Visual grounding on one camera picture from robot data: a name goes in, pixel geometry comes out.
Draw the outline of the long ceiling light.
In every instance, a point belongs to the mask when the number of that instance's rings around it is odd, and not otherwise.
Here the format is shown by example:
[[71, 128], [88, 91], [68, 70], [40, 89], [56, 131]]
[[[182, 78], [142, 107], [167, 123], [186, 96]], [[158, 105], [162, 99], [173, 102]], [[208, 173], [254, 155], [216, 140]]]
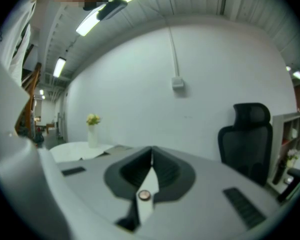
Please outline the long ceiling light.
[[133, 0], [108, 0], [108, 2], [102, 2], [90, 10], [91, 12], [79, 24], [76, 32], [82, 37], [86, 36], [95, 25], [101, 21], [109, 20], [126, 8], [131, 1]]

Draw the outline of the white daisy print T-shirt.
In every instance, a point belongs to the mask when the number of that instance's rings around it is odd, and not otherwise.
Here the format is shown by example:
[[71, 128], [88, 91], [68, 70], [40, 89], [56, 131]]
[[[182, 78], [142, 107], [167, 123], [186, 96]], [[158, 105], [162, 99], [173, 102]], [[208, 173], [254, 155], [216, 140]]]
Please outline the white daisy print T-shirt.
[[22, 85], [23, 61], [31, 36], [30, 20], [36, 2], [24, 0], [9, 14], [0, 29], [0, 62], [18, 86]]

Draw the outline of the black bottle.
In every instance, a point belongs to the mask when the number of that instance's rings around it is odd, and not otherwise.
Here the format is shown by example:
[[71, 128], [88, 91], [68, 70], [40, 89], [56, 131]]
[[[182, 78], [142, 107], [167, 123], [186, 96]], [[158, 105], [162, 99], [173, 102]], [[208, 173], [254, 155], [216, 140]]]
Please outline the black bottle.
[[276, 173], [275, 173], [275, 175], [273, 177], [273, 180], [272, 180], [272, 183], [274, 185], [277, 185], [280, 182], [280, 180], [281, 180], [281, 178], [282, 178], [282, 176], [283, 176], [283, 174], [286, 170], [286, 167], [287, 167], [287, 160], [285, 158], [282, 158], [280, 160], [280, 162], [278, 163]]

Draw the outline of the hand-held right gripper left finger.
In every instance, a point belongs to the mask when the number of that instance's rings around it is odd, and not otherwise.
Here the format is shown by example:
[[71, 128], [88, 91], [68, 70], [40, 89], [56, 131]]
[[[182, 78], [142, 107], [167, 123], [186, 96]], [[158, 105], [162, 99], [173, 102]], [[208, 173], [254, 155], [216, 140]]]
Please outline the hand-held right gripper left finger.
[[102, 218], [128, 233], [140, 229], [137, 199], [133, 197], [150, 168], [149, 147], [133, 148], [118, 156], [57, 162], [70, 189]]

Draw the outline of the wooden staircase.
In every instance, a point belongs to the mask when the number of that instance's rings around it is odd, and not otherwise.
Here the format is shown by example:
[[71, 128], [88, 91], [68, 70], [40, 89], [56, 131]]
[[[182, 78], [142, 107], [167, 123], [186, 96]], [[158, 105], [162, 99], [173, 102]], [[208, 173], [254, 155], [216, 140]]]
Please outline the wooden staircase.
[[35, 88], [39, 83], [40, 71], [42, 68], [41, 63], [37, 63], [34, 71], [30, 72], [21, 81], [21, 87], [29, 95], [26, 105], [23, 107], [22, 112], [15, 124], [15, 131], [18, 136], [32, 138], [31, 122], [32, 110], [35, 99]]

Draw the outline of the white vase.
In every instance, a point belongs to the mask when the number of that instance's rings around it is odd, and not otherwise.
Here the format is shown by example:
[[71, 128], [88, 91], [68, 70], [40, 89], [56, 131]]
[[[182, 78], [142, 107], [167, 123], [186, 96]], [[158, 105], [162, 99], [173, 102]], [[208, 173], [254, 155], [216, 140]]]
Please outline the white vase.
[[98, 134], [97, 125], [88, 125], [88, 135], [87, 135], [88, 146], [91, 149], [98, 147]]

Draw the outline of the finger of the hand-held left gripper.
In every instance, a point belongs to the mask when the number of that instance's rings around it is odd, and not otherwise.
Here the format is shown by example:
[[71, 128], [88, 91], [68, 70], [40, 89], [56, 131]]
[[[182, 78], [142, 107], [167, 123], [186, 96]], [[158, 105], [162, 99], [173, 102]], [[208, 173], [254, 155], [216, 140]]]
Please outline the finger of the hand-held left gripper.
[[29, 96], [0, 62], [0, 191], [18, 220], [42, 240], [70, 240], [67, 220], [47, 182], [38, 150], [13, 135]]

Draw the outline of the grey gift box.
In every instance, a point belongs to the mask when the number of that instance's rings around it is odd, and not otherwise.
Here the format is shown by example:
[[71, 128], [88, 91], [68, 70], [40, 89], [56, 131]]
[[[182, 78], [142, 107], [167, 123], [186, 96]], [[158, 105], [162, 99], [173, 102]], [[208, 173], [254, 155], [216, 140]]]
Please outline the grey gift box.
[[131, 149], [133, 148], [125, 145], [111, 146], [100, 144], [95, 148], [88, 147], [85, 151], [82, 152], [80, 160], [90, 160], [101, 156], [117, 155]]

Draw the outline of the white wall conduit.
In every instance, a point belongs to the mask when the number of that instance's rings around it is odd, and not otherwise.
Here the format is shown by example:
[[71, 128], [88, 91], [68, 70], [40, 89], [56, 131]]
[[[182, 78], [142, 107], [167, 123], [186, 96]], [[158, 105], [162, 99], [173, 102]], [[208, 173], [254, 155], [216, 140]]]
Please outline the white wall conduit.
[[180, 76], [180, 71], [179, 71], [176, 47], [175, 47], [175, 42], [174, 42], [173, 35], [172, 35], [171, 26], [170, 26], [169, 21], [166, 17], [164, 17], [163, 19], [164, 19], [165, 25], [166, 25], [167, 30], [168, 30], [168, 35], [169, 35], [169, 41], [170, 41], [170, 47], [171, 47], [172, 59], [173, 59], [174, 75], [175, 75], [175, 77], [179, 77]]

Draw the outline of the black office chair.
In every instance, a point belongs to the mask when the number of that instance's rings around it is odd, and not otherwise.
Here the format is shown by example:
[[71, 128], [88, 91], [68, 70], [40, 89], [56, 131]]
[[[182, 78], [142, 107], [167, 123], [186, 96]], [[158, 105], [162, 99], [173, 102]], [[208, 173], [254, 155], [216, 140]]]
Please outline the black office chair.
[[287, 166], [278, 185], [269, 179], [274, 116], [262, 103], [238, 103], [233, 108], [233, 125], [223, 127], [217, 137], [222, 163], [276, 194], [278, 201], [284, 201], [299, 180], [293, 176], [293, 167]]

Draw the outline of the white shelf unit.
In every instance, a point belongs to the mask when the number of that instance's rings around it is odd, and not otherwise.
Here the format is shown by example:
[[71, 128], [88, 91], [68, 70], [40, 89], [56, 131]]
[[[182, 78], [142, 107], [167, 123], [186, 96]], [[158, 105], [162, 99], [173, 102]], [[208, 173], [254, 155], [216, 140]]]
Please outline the white shelf unit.
[[300, 112], [276, 115], [272, 119], [272, 148], [269, 179], [272, 183], [281, 159], [291, 149], [300, 148]]

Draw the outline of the yellow flower bunch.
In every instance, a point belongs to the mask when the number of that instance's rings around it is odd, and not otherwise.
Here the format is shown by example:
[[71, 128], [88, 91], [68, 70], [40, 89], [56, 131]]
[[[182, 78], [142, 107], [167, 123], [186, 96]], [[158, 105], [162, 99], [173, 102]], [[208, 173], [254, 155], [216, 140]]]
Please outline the yellow flower bunch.
[[101, 118], [97, 114], [91, 113], [87, 116], [86, 124], [88, 126], [94, 126], [94, 125], [99, 124], [100, 122], [101, 122]]

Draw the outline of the small flower vase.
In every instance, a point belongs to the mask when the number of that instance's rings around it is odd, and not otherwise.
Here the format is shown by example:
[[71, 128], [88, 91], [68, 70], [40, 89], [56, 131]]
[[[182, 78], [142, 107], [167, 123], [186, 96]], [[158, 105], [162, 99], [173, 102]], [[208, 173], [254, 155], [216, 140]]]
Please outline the small flower vase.
[[299, 151], [297, 149], [290, 149], [287, 153], [286, 166], [288, 168], [292, 168], [298, 158], [299, 158]]

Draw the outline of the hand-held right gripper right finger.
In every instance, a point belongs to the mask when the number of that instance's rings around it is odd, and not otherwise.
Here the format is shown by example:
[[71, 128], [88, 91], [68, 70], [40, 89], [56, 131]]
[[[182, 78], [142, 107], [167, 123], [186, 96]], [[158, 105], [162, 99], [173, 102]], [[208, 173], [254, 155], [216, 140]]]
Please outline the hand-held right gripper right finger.
[[[279, 204], [261, 186], [230, 167], [178, 150], [165, 151], [188, 162], [195, 171], [192, 188], [178, 201], [155, 205], [139, 228], [145, 240], [261, 240], [269, 232]], [[265, 216], [249, 229], [223, 191], [237, 188]]]

